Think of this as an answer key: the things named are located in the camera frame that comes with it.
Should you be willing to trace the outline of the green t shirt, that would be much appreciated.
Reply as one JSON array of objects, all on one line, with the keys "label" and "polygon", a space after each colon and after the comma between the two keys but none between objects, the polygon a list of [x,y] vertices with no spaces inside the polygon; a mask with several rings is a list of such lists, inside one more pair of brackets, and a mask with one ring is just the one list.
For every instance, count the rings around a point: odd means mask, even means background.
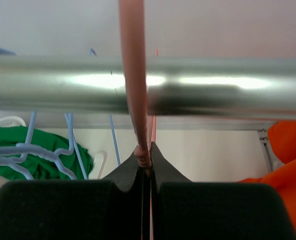
[{"label": "green t shirt", "polygon": [[94,164],[88,150],[53,133],[35,129],[25,144],[28,128],[0,127],[0,175],[9,180],[84,180]]}]

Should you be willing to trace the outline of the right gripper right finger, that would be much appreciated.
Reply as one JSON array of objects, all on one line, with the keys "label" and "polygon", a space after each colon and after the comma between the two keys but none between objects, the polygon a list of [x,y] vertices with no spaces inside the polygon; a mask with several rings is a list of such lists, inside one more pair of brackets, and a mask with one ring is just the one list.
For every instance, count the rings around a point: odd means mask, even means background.
[{"label": "right gripper right finger", "polygon": [[295,240],[279,194],[261,183],[192,182],[151,146],[157,240]]}]

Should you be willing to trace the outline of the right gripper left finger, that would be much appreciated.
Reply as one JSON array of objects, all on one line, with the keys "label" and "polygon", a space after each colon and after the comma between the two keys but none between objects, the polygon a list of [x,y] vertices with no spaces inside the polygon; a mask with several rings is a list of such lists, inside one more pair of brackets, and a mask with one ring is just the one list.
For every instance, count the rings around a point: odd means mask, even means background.
[{"label": "right gripper left finger", "polygon": [[14,180],[0,188],[0,240],[139,240],[143,172],[129,156],[100,180]]}]

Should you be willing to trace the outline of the pink hanger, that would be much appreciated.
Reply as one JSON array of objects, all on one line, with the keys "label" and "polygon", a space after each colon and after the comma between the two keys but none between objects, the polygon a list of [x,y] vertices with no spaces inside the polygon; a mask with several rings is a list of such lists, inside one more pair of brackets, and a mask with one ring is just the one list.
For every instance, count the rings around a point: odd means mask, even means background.
[{"label": "pink hanger", "polygon": [[151,177],[150,149],[156,117],[147,114],[144,2],[120,0],[119,19],[127,104],[137,138],[134,155],[139,167]]}]

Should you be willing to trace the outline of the light blue hanger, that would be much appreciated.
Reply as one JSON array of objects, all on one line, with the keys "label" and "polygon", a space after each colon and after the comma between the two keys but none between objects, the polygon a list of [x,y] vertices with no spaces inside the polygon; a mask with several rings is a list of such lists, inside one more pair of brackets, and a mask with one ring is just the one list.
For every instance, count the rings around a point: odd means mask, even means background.
[{"label": "light blue hanger", "polygon": [[[84,166],[82,158],[81,158],[80,150],[79,150],[79,147],[78,147],[78,144],[76,142],[74,132],[73,132],[73,114],[72,113],[65,113],[65,119],[66,119],[67,126],[68,126],[69,140],[72,141],[72,143],[73,143],[73,150],[76,153],[83,178],[84,178],[84,180],[88,180],[88,174],[86,173],[85,166]],[[121,164],[121,161],[120,161],[119,149],[118,149],[117,138],[116,138],[116,133],[115,133],[115,126],[114,126],[113,117],[111,114],[109,115],[109,121],[110,121],[110,129],[111,129],[111,133],[112,133],[112,139],[113,139],[115,155],[116,155],[116,160],[117,160],[117,166],[119,166]]]},{"label": "light blue hanger", "polygon": [[34,155],[54,163],[59,172],[67,175],[70,179],[76,180],[75,174],[66,168],[60,160],[60,155],[71,155],[73,153],[73,143],[69,140],[69,148],[58,148],[54,152],[49,151],[39,145],[31,144],[32,136],[35,129],[35,120],[37,113],[34,111],[31,114],[31,119],[27,131],[26,140],[24,143],[18,143],[16,146],[0,147],[0,166],[7,166],[21,173],[27,180],[33,180],[31,173],[24,167],[20,166],[27,155]]}]

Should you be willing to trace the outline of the orange t shirt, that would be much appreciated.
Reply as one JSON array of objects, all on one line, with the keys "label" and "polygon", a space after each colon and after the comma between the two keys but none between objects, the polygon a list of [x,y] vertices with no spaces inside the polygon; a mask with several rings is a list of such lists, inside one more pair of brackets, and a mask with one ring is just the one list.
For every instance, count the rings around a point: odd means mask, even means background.
[{"label": "orange t shirt", "polygon": [[262,183],[273,187],[283,199],[296,231],[296,121],[279,121],[268,130],[273,153],[283,166],[261,178],[246,178],[243,183]]}]

